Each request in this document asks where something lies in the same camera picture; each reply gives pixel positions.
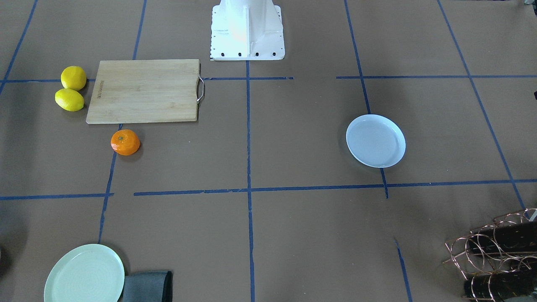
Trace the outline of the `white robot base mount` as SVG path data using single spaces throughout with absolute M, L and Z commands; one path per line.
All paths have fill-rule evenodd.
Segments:
M 282 10 L 272 0 L 221 0 L 211 10 L 210 59 L 282 60 Z

